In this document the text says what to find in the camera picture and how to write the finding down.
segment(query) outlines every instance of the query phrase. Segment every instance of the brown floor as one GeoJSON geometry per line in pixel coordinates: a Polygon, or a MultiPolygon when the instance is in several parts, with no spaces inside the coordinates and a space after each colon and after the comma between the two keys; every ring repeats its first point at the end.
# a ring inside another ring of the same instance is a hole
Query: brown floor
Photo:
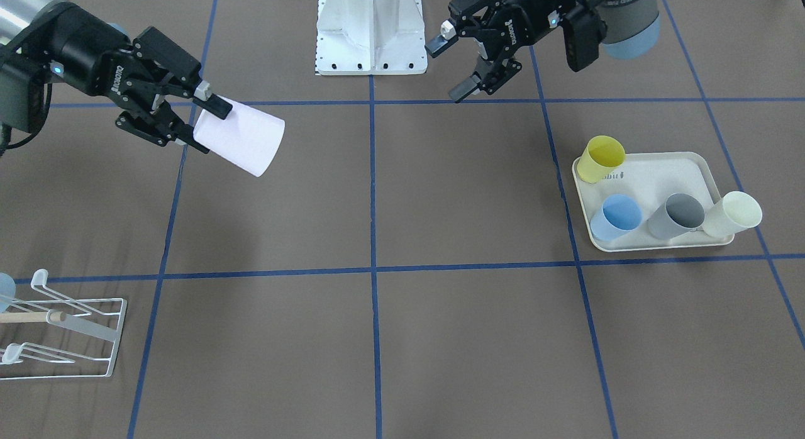
{"type": "MultiPolygon", "coordinates": [[[[661,0],[649,54],[579,73],[554,32],[465,104],[470,41],[425,75],[314,76],[316,0],[73,1],[287,131],[254,178],[57,86],[0,159],[0,270],[130,306],[110,379],[0,381],[3,439],[802,437],[800,0],[661,0]],[[599,133],[704,156],[759,231],[596,249],[570,167],[599,133]]],[[[449,1],[423,0],[428,36],[449,1]]]]}

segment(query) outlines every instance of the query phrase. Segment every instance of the tray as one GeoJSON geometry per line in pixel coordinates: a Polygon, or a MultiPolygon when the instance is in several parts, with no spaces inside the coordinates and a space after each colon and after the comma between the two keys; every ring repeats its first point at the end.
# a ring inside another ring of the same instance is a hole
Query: tray
{"type": "Polygon", "coordinates": [[[646,220],[668,196],[674,193],[681,192],[693,196],[701,202],[705,212],[721,199],[710,167],[700,155],[692,152],[632,153],[626,155],[626,161],[620,167],[595,184],[586,183],[579,178],[575,170],[579,159],[573,161],[572,167],[575,190],[579,193],[587,234],[593,246],[599,250],[626,252],[726,246],[735,238],[735,235],[713,238],[699,230],[677,236],[670,241],[663,241],[649,233],[646,220]],[[613,194],[624,194],[635,199],[642,210],[643,223],[638,229],[620,238],[600,241],[592,235],[590,220],[604,203],[604,199],[613,194]]]}

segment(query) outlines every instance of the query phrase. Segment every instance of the paper cup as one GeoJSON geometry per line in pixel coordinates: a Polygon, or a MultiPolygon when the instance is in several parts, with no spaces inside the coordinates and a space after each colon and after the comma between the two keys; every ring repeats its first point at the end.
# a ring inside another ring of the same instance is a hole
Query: paper cup
{"type": "Polygon", "coordinates": [[[702,230],[713,238],[724,238],[756,227],[763,219],[757,201],[744,192],[729,192],[704,217],[702,230]]]}
{"type": "Polygon", "coordinates": [[[696,231],[704,221],[704,208],[687,194],[673,194],[662,203],[647,221],[649,233],[667,241],[687,232],[696,231]]]}
{"type": "Polygon", "coordinates": [[[221,98],[232,104],[229,116],[221,120],[202,110],[193,138],[252,175],[264,174],[282,143],[285,121],[254,107],[221,98]]]}
{"type": "Polygon", "coordinates": [[[8,274],[0,272],[0,313],[8,309],[9,302],[17,295],[17,284],[8,274]]]}
{"type": "Polygon", "coordinates": [[[625,160],[626,152],[619,141],[607,135],[598,135],[587,143],[575,169],[582,181],[597,183],[625,160]]]}
{"type": "Polygon", "coordinates": [[[608,196],[590,221],[590,230],[596,239],[612,241],[640,226],[643,214],[630,196],[608,196]]]}

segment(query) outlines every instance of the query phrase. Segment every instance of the wooden dowel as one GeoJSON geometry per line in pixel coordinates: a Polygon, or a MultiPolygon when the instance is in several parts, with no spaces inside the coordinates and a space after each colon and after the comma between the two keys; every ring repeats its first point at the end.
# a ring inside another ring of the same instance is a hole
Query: wooden dowel
{"type": "Polygon", "coordinates": [[[47,323],[48,314],[52,322],[64,321],[67,313],[51,310],[50,312],[0,313],[0,323],[47,323]]]}

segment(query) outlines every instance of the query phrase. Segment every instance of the gray cup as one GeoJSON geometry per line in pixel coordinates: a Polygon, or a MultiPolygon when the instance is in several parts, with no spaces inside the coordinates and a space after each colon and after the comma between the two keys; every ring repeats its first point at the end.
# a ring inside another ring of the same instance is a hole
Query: gray cup
{"type": "Polygon", "coordinates": [[[687,194],[673,194],[647,221],[649,233],[667,241],[687,232],[695,231],[704,222],[704,208],[698,200],[687,194]]]}

